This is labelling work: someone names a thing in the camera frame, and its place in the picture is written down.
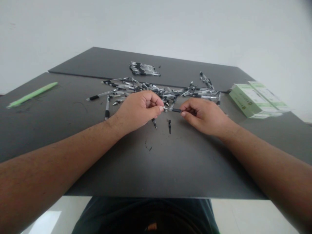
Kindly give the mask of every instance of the white wall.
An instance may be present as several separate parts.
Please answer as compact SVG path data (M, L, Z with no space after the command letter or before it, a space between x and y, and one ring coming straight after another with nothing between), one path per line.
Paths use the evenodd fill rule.
M0 93L98 46L239 66L312 122L310 7L298 0L2 0Z

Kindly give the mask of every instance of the white floor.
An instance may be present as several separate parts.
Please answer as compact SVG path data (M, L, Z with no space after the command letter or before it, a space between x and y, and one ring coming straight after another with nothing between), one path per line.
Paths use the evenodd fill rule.
M22 234L71 234L91 197L63 196ZM271 201L212 199L222 234L298 234Z

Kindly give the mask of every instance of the gray tabletop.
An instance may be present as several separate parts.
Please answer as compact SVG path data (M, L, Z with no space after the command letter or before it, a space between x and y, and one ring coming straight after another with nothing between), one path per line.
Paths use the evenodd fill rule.
M156 67L161 76L133 75L129 69L131 61ZM217 90L226 91L233 81L241 84L253 80L238 67L194 62L153 55L93 47L70 60L52 68L49 72L87 76L95 78L122 78L133 76L138 81L154 84L188 87L191 81L202 85L200 72L209 77Z
M19 107L5 108L55 81L59 85L51 90ZM106 99L88 102L86 98L108 90L111 87L99 79L44 73L1 97L0 162L103 121ZM179 98L175 107L184 100ZM222 97L221 108L257 136L312 164L312 130L291 112L265 120L246 119L228 95ZM117 109L111 106L111 113ZM266 199L218 139L198 132L175 112L162 113L156 121L158 131L150 121L125 136L67 195Z

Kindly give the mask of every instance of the green pen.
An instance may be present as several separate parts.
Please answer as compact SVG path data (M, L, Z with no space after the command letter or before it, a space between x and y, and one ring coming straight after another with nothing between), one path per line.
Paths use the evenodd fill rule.
M23 102L26 102L27 100L47 91L48 89L51 89L52 87L56 86L58 84L58 82L54 82L54 83L51 83L51 84L48 84L40 89L37 89L36 91L18 99L17 101L14 101L12 103L10 103L7 108L11 108L11 107L16 107L16 106L19 106L20 104L22 104Z

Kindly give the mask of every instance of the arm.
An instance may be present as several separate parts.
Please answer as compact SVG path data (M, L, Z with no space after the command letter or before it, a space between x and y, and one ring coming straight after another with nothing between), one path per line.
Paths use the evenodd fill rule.
M130 95L117 113L69 138L0 164L0 233L21 232L126 134L161 114L151 91Z
M191 98L180 109L196 129L229 148L299 231L312 231L312 166L240 127L213 102Z

